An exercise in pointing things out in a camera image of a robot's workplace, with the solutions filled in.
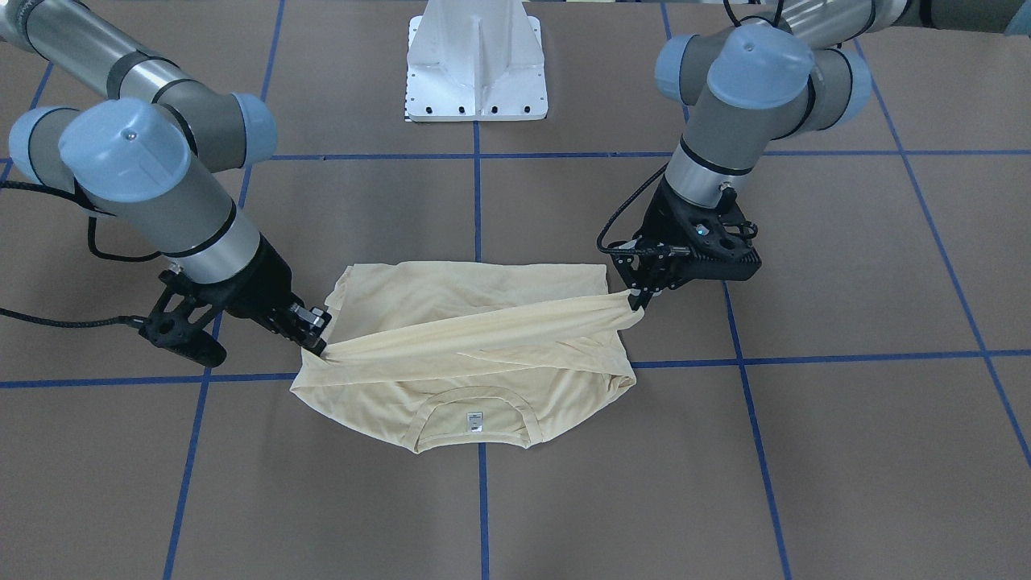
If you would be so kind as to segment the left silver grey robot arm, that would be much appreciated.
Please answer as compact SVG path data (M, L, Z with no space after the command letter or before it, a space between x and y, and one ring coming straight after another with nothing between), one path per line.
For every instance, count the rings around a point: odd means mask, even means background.
M656 58L656 87L688 107L681 139L648 177L656 191L611 257L634 311L692 280L749 280L758 228L738 194L770 143L854 118L872 95L865 59L843 45L892 27L1023 35L1027 1L780 1L729 28L678 35Z

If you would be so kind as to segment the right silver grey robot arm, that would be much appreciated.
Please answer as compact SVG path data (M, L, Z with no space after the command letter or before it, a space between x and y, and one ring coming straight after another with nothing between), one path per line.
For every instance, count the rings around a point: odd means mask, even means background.
M2 40L102 97L87 110L33 109L12 125L23 187L77 203L89 215L89 249L98 218L112 217L170 263L148 315L117 323L203 367L227 356L207 331L220 313L323 352L330 313L293 292L284 258L217 181L222 170L273 156L277 127L260 98L218 94L80 1L4 1Z

